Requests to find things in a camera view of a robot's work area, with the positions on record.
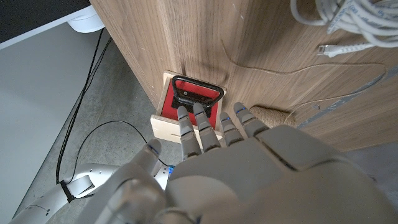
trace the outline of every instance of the wooden furniture panel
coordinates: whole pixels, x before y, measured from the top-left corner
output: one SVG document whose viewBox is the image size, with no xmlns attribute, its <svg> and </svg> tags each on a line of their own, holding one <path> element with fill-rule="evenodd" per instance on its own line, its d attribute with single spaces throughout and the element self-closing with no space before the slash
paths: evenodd
<svg viewBox="0 0 398 224">
<path fill-rule="evenodd" d="M 225 86 L 223 111 L 233 113 L 233 104 L 243 102 L 247 107 L 262 105 L 291 111 L 294 105 L 310 100 L 351 93 L 383 72 L 380 66 L 315 67 L 294 75 L 280 76 L 259 70 L 239 67 L 266 68 L 279 72 L 294 71 L 310 65 L 329 62 L 379 62 L 388 68 L 398 64 L 398 49 L 372 48 L 333 58 L 317 56 L 320 44 L 353 44 L 363 41 L 360 35 L 338 30 L 326 34 L 326 27 L 300 24 L 290 14 L 289 0 L 91 0 L 105 26 L 112 35 L 125 59 L 156 106 L 162 93 L 164 70 L 182 73 Z M 313 0 L 299 1 L 303 15 L 316 18 Z M 396 105 L 396 89 L 391 80 L 384 83 L 391 93 L 389 101 L 375 101 L 373 106 Z M 375 100 L 375 89 L 369 90 L 368 101 Z M 319 111 L 313 105 L 326 108 L 336 100 L 306 105 L 296 111 L 298 123 L 309 119 Z M 361 101 L 352 100 L 338 113 L 340 121 L 332 118 L 337 111 L 314 121 L 305 131 L 325 140 L 340 136 L 348 124 L 365 131 Z M 356 119 L 348 116 L 356 111 Z M 375 111 L 376 129 L 390 132 L 391 127 L 379 119 L 382 112 Z M 350 150 L 364 144 L 341 142 L 340 138 L 327 140 L 341 150 Z M 395 135 L 377 134 L 367 139 L 368 145 L 396 140 Z"/>
</svg>

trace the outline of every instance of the robot finger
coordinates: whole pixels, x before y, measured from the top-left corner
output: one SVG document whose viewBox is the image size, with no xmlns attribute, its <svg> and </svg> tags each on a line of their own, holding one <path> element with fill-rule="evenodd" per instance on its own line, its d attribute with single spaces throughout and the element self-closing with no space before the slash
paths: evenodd
<svg viewBox="0 0 398 224">
<path fill-rule="evenodd" d="M 263 122 L 258 120 L 242 103 L 235 103 L 234 111 L 249 138 L 269 129 Z"/>
<path fill-rule="evenodd" d="M 238 141 L 242 141 L 243 137 L 239 130 L 236 128 L 231 118 L 227 113 L 222 112 L 220 114 L 221 128 L 224 133 L 224 138 L 227 146 L 230 146 Z"/>
<path fill-rule="evenodd" d="M 184 106 L 178 107 L 178 121 L 180 123 L 182 159 L 201 154 L 200 146 L 193 131 L 188 111 Z"/>
<path fill-rule="evenodd" d="M 132 158 L 131 162 L 138 164 L 151 174 L 155 169 L 161 152 L 162 145 L 159 140 L 152 139 Z"/>
<path fill-rule="evenodd" d="M 206 116 L 205 110 L 200 103 L 195 103 L 193 105 L 193 113 L 197 120 L 199 136 L 201 145 L 203 146 L 203 151 L 207 152 L 210 149 L 221 147 L 220 142 L 217 139 L 216 133 L 214 133 L 213 128 Z"/>
</svg>

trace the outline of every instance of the black cable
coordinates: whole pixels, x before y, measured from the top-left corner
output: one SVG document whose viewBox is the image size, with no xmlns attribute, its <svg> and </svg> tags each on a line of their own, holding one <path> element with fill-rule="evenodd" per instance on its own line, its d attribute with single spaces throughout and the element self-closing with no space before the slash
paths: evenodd
<svg viewBox="0 0 398 224">
<path fill-rule="evenodd" d="M 78 150 L 77 155 L 76 155 L 76 159 L 75 159 L 75 166 L 74 166 L 74 168 L 73 168 L 72 178 L 71 178 L 70 181 L 69 181 L 68 183 L 66 183 L 66 184 L 69 184 L 69 183 L 73 180 L 73 178 L 75 177 L 76 167 L 77 167 L 77 161 L 78 161 L 78 159 L 79 159 L 79 154 L 80 154 L 81 149 L 83 148 L 84 143 L 85 143 L 86 140 L 88 139 L 88 137 L 90 137 L 91 134 L 93 134 L 93 132 L 94 132 L 95 130 L 97 130 L 99 127 L 104 126 L 105 124 L 114 123 L 114 122 L 120 122 L 120 123 L 125 123 L 125 124 L 130 125 L 132 128 L 134 128 L 134 129 L 138 132 L 138 134 L 141 136 L 142 140 L 144 140 L 144 142 L 147 143 L 147 140 L 144 138 L 144 136 L 141 134 L 141 132 L 139 132 L 138 129 L 137 129 L 136 127 L 134 127 L 134 125 L 128 123 L 127 121 L 114 120 L 114 121 L 108 121 L 108 122 L 105 122 L 105 123 L 103 123 L 103 124 L 98 125 L 97 127 L 95 127 L 95 129 L 93 129 L 92 131 L 90 131 L 90 133 L 88 133 L 88 135 L 86 136 L 86 138 L 83 140 L 82 144 L 80 145 L 79 150 Z M 159 161 L 160 161 L 161 163 L 163 163 L 163 165 L 169 166 L 169 165 L 167 165 L 166 163 L 164 163 L 162 160 L 159 159 Z M 75 199 L 90 198 L 90 197 L 92 197 L 92 196 L 94 196 L 94 194 L 89 194 L 89 195 L 86 195 L 86 196 L 84 196 L 84 197 L 75 198 Z"/>
<path fill-rule="evenodd" d="M 88 139 L 88 137 L 89 137 L 95 130 L 97 130 L 99 127 L 104 126 L 105 124 L 114 123 L 114 122 L 126 123 L 126 124 L 130 125 L 132 128 L 134 128 L 134 129 L 138 132 L 138 134 L 142 137 L 142 139 L 144 140 L 144 142 L 147 143 L 147 141 L 145 140 L 145 138 L 143 137 L 143 135 L 138 131 L 138 129 L 137 129 L 136 127 L 134 127 L 134 125 L 128 123 L 127 121 L 119 121 L 119 120 L 116 120 L 116 121 L 108 121 L 108 122 L 105 122 L 105 123 L 103 123 L 103 124 L 101 124 L 101 125 L 98 125 L 97 127 L 95 127 L 95 129 L 93 129 L 92 131 L 90 131 L 90 133 L 88 133 L 88 135 L 86 136 L 86 138 L 83 140 L 83 143 L 80 145 L 79 150 L 77 151 L 76 159 L 75 159 L 75 166 L 74 166 L 74 168 L 73 168 L 72 178 L 70 179 L 70 181 L 69 181 L 67 184 L 69 184 L 69 183 L 73 180 L 73 178 L 75 177 L 76 166 L 77 166 L 77 160 L 79 159 L 80 151 L 81 151 L 81 149 L 83 148 L 83 145 L 84 145 L 84 143 L 86 142 L 86 140 Z"/>
<path fill-rule="evenodd" d="M 101 64 L 102 58 L 104 58 L 104 54 L 105 54 L 105 52 L 106 52 L 106 49 L 108 48 L 108 45 L 111 43 L 111 41 L 112 41 L 112 37 L 109 38 L 108 42 L 107 42 L 106 45 L 105 45 L 104 50 L 102 51 L 101 55 L 99 56 L 99 58 L 98 58 L 98 60 L 97 60 L 97 63 L 96 63 L 95 66 L 94 66 L 94 70 L 93 70 L 93 72 L 92 72 L 93 74 L 92 74 L 92 76 L 91 76 L 90 84 L 88 84 L 85 93 L 87 92 L 87 90 L 88 90 L 89 87 L 91 86 L 91 83 L 93 82 L 95 73 L 97 72 L 97 69 L 98 69 L 98 67 L 99 67 L 100 64 Z"/>
<path fill-rule="evenodd" d="M 92 61 L 91 61 L 90 69 L 88 70 L 88 75 L 87 75 L 86 83 L 85 83 L 83 89 L 81 90 L 79 103 L 78 103 L 78 105 L 77 105 L 77 107 L 76 107 L 76 109 L 75 109 L 75 112 L 74 112 L 74 114 L 73 114 L 73 116 L 72 116 L 72 119 L 71 119 L 71 121 L 70 121 L 70 123 L 69 123 L 69 125 L 68 125 L 67 133 L 66 133 L 66 135 L 65 135 L 65 138 L 63 139 L 62 146 L 61 146 L 61 150 L 60 150 L 60 154 L 58 155 L 57 168 L 56 168 L 56 170 L 55 170 L 55 181 L 56 181 L 57 184 L 60 183 L 59 177 L 60 177 L 60 168 L 61 168 L 61 162 L 62 162 L 63 153 L 65 152 L 65 148 L 66 148 L 66 146 L 67 146 L 67 142 L 68 142 L 70 133 L 71 133 L 71 131 L 72 131 L 73 125 L 75 124 L 77 112 L 79 111 L 79 108 L 80 108 L 80 105 L 81 105 L 81 101 L 83 100 L 83 97 L 84 97 L 84 95 L 85 95 L 85 91 L 86 91 L 86 89 L 87 89 L 88 81 L 90 80 L 91 70 L 93 69 L 93 65 L 94 65 L 94 61 L 95 61 L 95 56 L 96 56 L 96 54 L 97 54 L 98 47 L 99 47 L 99 45 L 100 45 L 101 36 L 102 36 L 102 33 L 103 33 L 103 32 L 104 32 L 104 29 L 102 28 L 102 29 L 101 29 L 101 32 L 99 33 L 99 37 L 98 37 L 98 41 L 97 41 L 97 46 L 95 47 L 94 56 L 93 56 L 93 59 L 92 59 Z"/>
<path fill-rule="evenodd" d="M 69 123 L 69 125 L 68 125 L 67 134 L 65 135 L 65 139 L 63 140 L 63 143 L 62 143 L 62 146 L 61 146 L 61 151 L 60 151 L 60 154 L 59 154 L 59 156 L 58 156 L 57 170 L 56 170 L 56 172 L 55 172 L 57 184 L 60 183 L 60 180 L 59 180 L 59 172 L 60 172 L 60 166 L 61 166 L 61 162 L 62 162 L 63 153 L 65 152 L 65 148 L 66 148 L 66 145 L 67 145 L 67 142 L 68 142 L 70 133 L 71 133 L 71 131 L 72 131 L 73 125 L 74 125 L 74 123 L 75 123 L 78 110 L 80 109 L 81 102 L 82 102 L 82 100 L 83 100 L 83 97 L 84 97 L 85 93 L 88 91 L 89 87 L 91 86 L 91 83 L 93 82 L 95 73 L 96 73 L 96 71 L 97 71 L 99 65 L 100 65 L 101 62 L 102 62 L 102 59 L 103 59 L 103 57 L 104 57 L 104 54 L 105 54 L 105 52 L 106 52 L 106 49 L 108 48 L 109 43 L 112 41 L 112 38 L 110 37 L 109 40 L 108 40 L 108 42 L 107 42 L 106 45 L 105 45 L 104 50 L 102 51 L 101 55 L 99 56 L 99 58 L 98 58 L 98 60 L 97 60 L 97 62 L 96 62 L 96 65 L 94 66 L 94 69 L 92 70 L 93 64 L 94 64 L 94 61 L 95 61 L 95 57 L 96 57 L 96 53 L 97 53 L 97 50 L 98 50 L 98 47 L 99 47 L 99 44 L 100 44 L 100 40 L 101 40 L 102 33 L 103 33 L 103 29 L 101 30 L 101 32 L 100 32 L 100 34 L 99 34 L 99 37 L 98 37 L 97 46 L 96 46 L 96 49 L 95 49 L 95 52 L 94 52 L 93 60 L 91 61 L 91 65 L 90 65 L 90 69 L 89 69 L 88 77 L 87 77 L 87 79 L 86 79 L 85 86 L 83 87 L 83 89 L 82 89 L 82 91 L 81 91 L 81 93 L 80 93 L 79 104 L 77 105 L 77 107 L 76 107 L 76 109 L 75 109 L 75 112 L 74 112 L 74 114 L 73 114 L 73 116 L 72 116 L 72 120 L 70 121 L 70 123 Z M 80 146 L 80 148 L 79 148 L 79 150 L 78 150 L 78 154 L 76 155 L 75 166 L 74 166 L 74 168 L 73 168 L 73 175 L 72 175 L 72 178 L 71 178 L 70 181 L 69 181 L 68 183 L 66 183 L 66 184 L 69 184 L 69 183 L 73 180 L 73 178 L 74 178 L 74 176 L 75 176 L 76 166 L 77 166 L 77 161 L 78 161 L 78 156 L 79 156 L 79 154 L 80 154 L 80 151 L 81 151 L 81 149 L 82 149 L 82 147 L 83 147 L 85 141 L 88 139 L 88 137 L 89 137 L 96 129 L 98 129 L 98 128 L 101 127 L 102 125 L 105 125 L 105 124 L 108 124 L 108 123 L 113 123 L 113 122 L 126 123 L 126 124 L 132 126 L 132 127 L 140 134 L 140 136 L 141 136 L 142 139 L 145 141 L 145 143 L 147 143 L 147 141 L 145 140 L 145 138 L 143 137 L 143 135 L 138 131 L 138 129 L 137 129 L 136 127 L 134 127 L 132 124 L 126 122 L 126 121 L 108 121 L 108 122 L 106 122 L 106 123 L 103 123 L 103 124 L 101 124 L 101 125 L 95 127 L 95 129 L 93 129 L 93 130 L 87 135 L 87 137 L 83 140 L 83 143 L 81 144 L 81 146 Z M 161 159 L 159 159 L 159 161 L 160 161 L 161 163 L 163 163 L 163 165 L 169 166 L 169 165 L 167 165 L 165 162 L 163 162 Z M 88 198 L 88 197 L 92 197 L 92 196 L 94 196 L 94 194 L 86 195 L 86 196 L 84 196 L 84 197 L 82 197 L 82 198 Z"/>
</svg>

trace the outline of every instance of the gray floor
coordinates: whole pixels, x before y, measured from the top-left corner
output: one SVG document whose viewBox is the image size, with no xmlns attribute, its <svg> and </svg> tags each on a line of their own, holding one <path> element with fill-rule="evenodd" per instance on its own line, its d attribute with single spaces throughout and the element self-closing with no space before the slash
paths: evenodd
<svg viewBox="0 0 398 224">
<path fill-rule="evenodd" d="M 154 106 L 112 42 L 79 110 L 63 158 L 61 177 L 66 170 L 73 169 L 80 144 L 99 124 L 117 119 L 127 121 L 150 140 L 154 135 L 149 118 L 154 113 Z M 64 126 L 61 130 L 17 213 L 55 185 L 55 167 L 66 128 Z M 96 130 L 87 140 L 80 153 L 78 164 L 97 162 L 122 165 L 131 160 L 143 144 L 144 141 L 132 127 L 122 123 L 107 124 Z M 160 158 L 165 163 L 180 162 L 179 144 L 162 141 L 162 145 Z M 398 208 L 398 144 L 352 151 L 346 155 L 375 179 L 375 183 Z M 74 200 L 64 206 L 49 223 L 74 223 L 87 200 L 89 199 Z"/>
</svg>

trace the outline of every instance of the black metal handle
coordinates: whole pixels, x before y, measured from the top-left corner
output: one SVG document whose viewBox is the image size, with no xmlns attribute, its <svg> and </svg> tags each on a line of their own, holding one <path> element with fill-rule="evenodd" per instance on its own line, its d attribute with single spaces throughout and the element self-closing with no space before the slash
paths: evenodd
<svg viewBox="0 0 398 224">
<path fill-rule="evenodd" d="M 211 108 L 212 106 L 214 106 L 223 96 L 224 96 L 224 90 L 216 85 L 212 85 L 206 82 L 202 82 L 199 80 L 196 80 L 194 78 L 190 78 L 190 77 L 186 77 L 186 76 L 182 76 L 182 75 L 176 75 L 172 78 L 172 86 L 173 86 L 173 91 L 174 91 L 174 97 L 181 103 L 185 103 L 188 105 L 193 105 L 194 103 L 197 103 L 196 101 L 193 101 L 191 98 L 186 97 L 181 95 L 178 90 L 177 90 L 177 86 L 175 84 L 175 82 L 177 80 L 181 80 L 184 82 L 188 82 L 188 83 L 192 83 L 198 86 L 203 86 L 205 88 L 209 88 L 211 90 L 217 91 L 219 93 L 219 95 L 212 101 L 210 102 L 199 102 L 203 105 L 204 108 Z"/>
</svg>

